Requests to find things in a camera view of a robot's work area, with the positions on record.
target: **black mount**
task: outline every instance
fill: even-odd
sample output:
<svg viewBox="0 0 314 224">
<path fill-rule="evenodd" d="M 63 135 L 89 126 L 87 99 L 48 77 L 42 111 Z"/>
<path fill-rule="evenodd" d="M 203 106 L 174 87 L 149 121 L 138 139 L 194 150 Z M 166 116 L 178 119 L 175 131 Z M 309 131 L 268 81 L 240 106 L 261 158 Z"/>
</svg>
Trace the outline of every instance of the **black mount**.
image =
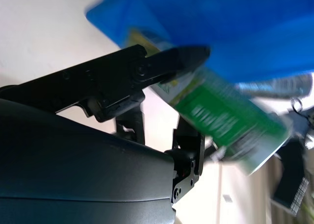
<svg viewBox="0 0 314 224">
<path fill-rule="evenodd" d="M 115 118 L 116 135 L 144 145 L 142 89 L 193 71 L 207 60 L 209 49 L 189 46 L 150 57 L 146 54 L 135 45 L 27 83 L 2 87 L 0 99 L 53 114 L 76 105 L 99 122 Z M 176 203 L 202 174 L 204 137 L 180 118 L 172 149 L 166 153 L 175 162 L 172 202 Z"/>
</svg>

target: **blue cloth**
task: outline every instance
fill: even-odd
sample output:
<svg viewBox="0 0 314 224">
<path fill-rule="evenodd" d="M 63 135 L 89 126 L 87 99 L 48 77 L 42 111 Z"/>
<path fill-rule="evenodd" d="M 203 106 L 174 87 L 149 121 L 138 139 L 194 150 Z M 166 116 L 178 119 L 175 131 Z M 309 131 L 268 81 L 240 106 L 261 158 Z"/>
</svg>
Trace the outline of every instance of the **blue cloth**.
<svg viewBox="0 0 314 224">
<path fill-rule="evenodd" d="M 122 48 L 134 27 L 210 45 L 207 66 L 230 82 L 314 70 L 314 0 L 103 0 L 86 16 Z"/>
</svg>

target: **robotic arm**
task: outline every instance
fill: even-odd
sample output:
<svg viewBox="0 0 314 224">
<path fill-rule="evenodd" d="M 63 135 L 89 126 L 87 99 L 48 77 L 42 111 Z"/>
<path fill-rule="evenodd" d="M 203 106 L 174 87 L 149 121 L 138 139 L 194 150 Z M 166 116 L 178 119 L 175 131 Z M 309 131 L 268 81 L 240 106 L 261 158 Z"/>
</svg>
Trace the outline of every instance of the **robotic arm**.
<svg viewBox="0 0 314 224">
<path fill-rule="evenodd" d="M 0 223 L 170 224 L 202 174 L 204 137 L 180 118 L 172 149 L 144 146 L 142 89 L 192 71 L 207 47 L 136 45 L 0 89 Z M 73 105 L 110 135 L 55 115 Z M 133 132 L 124 132 L 123 128 Z"/>
</svg>

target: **cable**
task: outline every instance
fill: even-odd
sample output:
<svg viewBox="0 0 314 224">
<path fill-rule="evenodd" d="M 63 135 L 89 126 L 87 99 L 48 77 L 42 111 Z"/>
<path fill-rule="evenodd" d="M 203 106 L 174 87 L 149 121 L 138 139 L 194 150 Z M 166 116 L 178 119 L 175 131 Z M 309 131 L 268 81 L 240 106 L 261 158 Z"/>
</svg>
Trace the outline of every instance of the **cable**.
<svg viewBox="0 0 314 224">
<path fill-rule="evenodd" d="M 299 104 L 300 104 L 300 109 L 299 109 L 299 110 L 297 110 L 297 109 L 295 108 L 295 104 L 296 104 L 296 103 L 299 103 Z M 312 124 L 311 121 L 310 121 L 310 116 L 309 116 L 309 115 L 303 115 L 303 114 L 300 113 L 300 112 L 303 110 L 303 104 L 302 104 L 302 101 L 301 101 L 299 98 L 292 98 L 292 99 L 291 99 L 291 106 L 292 106 L 292 109 L 293 109 L 293 111 L 294 111 L 295 113 L 297 113 L 299 116 L 301 116 L 301 117 L 303 117 L 303 118 L 306 118 L 306 119 L 308 120 L 309 124 L 313 126 L 313 124 Z"/>
</svg>

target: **package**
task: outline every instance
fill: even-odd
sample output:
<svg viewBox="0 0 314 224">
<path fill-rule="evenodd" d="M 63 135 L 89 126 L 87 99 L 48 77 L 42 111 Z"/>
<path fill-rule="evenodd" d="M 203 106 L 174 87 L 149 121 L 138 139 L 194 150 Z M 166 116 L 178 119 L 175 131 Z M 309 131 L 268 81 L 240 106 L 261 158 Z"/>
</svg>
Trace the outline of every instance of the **package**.
<svg viewBox="0 0 314 224">
<path fill-rule="evenodd" d="M 134 44 L 143 45 L 148 55 L 172 47 L 145 30 L 131 31 L 128 45 Z M 248 174 L 289 138 L 279 118 L 267 115 L 207 67 L 151 88 L 196 129 L 212 136 L 219 152 L 238 160 Z"/>
</svg>

